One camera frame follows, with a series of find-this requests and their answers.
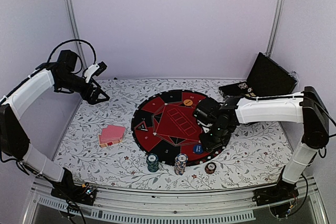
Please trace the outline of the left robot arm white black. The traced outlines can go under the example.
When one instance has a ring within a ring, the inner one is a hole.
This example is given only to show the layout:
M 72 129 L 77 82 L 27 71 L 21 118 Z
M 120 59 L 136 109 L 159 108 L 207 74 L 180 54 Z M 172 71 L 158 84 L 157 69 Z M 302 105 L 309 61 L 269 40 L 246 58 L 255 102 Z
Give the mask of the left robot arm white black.
M 67 200 L 78 195 L 79 186 L 72 173 L 56 164 L 33 145 L 25 123 L 35 115 L 32 110 L 37 102 L 51 90 L 58 94 L 78 94 L 91 105 L 109 100 L 94 79 L 107 68 L 101 62 L 93 62 L 79 76 L 75 67 L 78 55 L 71 50 L 62 50 L 56 61 L 48 59 L 1 100 L 1 151 L 15 160 L 24 172 L 32 172 L 48 180 Z

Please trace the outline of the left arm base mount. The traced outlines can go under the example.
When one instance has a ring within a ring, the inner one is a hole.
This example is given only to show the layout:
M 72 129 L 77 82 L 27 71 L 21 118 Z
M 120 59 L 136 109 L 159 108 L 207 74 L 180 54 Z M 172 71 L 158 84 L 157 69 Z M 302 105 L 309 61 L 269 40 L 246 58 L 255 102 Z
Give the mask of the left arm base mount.
M 88 206 L 93 206 L 94 201 L 97 195 L 97 188 L 93 185 L 89 185 L 88 183 L 82 185 L 75 185 L 74 183 L 70 183 L 70 185 L 66 185 L 64 183 L 51 183 L 53 189 L 51 191 L 51 195 L 53 197 L 57 197 L 64 200 L 72 200 L 75 203 L 80 203 Z

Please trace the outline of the orange round dealer button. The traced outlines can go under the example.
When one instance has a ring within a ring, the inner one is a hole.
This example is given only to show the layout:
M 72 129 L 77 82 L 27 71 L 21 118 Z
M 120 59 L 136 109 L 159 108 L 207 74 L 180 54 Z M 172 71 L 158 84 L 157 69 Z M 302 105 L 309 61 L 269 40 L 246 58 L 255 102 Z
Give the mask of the orange round dealer button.
M 192 106 L 192 105 L 193 105 L 193 101 L 192 101 L 191 99 L 185 99 L 185 100 L 183 101 L 183 104 L 184 104 L 185 106 Z

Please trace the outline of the blue beige poker chip stack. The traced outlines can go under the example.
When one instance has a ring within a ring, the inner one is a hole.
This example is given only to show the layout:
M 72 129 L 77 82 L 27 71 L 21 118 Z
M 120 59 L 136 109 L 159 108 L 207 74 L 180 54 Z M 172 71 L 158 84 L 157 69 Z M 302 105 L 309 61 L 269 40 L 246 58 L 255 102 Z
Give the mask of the blue beige poker chip stack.
M 174 163 L 175 174 L 177 175 L 184 174 L 187 161 L 188 161 L 188 156 L 186 154 L 180 153 L 175 157 L 175 163 Z

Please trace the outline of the blue small blind button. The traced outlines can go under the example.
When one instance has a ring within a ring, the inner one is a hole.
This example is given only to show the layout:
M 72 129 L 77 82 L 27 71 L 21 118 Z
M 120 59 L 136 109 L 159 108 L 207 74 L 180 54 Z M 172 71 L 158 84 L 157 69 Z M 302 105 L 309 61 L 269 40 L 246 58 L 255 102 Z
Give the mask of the blue small blind button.
M 193 154 L 200 155 L 203 152 L 204 151 L 203 151 L 203 148 L 202 148 L 201 144 L 194 145 L 194 147 L 193 147 Z

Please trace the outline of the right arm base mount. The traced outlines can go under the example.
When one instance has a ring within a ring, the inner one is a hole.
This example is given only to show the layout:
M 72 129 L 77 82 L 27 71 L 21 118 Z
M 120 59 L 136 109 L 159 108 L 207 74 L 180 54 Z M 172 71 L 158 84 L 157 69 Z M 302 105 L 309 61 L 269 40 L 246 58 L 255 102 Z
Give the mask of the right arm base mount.
M 271 214 L 276 218 L 288 217 L 299 196 L 296 186 L 271 186 L 253 191 L 252 201 L 257 206 L 276 204 L 270 207 Z

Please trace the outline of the red brown poker chip stack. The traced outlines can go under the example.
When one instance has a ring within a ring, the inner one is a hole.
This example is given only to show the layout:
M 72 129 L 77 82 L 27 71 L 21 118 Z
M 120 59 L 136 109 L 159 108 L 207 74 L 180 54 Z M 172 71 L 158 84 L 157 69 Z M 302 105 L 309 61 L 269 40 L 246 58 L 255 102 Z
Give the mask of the red brown poker chip stack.
M 216 171 L 216 164 L 214 163 L 214 162 L 209 162 L 208 164 L 206 164 L 206 166 L 205 166 L 205 172 L 207 173 L 207 174 L 213 174 L 213 173 L 215 173 L 215 171 Z

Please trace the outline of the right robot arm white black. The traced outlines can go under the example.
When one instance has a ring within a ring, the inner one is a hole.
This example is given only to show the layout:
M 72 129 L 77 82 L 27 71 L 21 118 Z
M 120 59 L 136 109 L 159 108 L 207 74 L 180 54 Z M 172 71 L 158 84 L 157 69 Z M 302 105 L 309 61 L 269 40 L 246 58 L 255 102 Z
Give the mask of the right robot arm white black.
M 301 92 L 268 97 L 228 96 L 217 102 L 201 100 L 193 112 L 204 130 L 199 138 L 204 150 L 225 146 L 240 124 L 256 122 L 293 122 L 303 124 L 303 136 L 283 168 L 279 184 L 271 190 L 276 201 L 291 194 L 302 172 L 311 164 L 319 149 L 329 142 L 329 122 L 332 120 L 314 87 Z

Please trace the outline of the green poker chip stack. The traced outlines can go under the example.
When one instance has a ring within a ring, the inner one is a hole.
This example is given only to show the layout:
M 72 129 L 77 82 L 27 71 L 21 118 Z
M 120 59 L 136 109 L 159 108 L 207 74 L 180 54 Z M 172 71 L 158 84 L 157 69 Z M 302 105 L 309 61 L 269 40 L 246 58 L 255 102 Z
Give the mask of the green poker chip stack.
M 156 154 L 149 154 L 146 158 L 146 163 L 148 165 L 148 170 L 150 172 L 157 172 L 159 169 L 159 159 Z

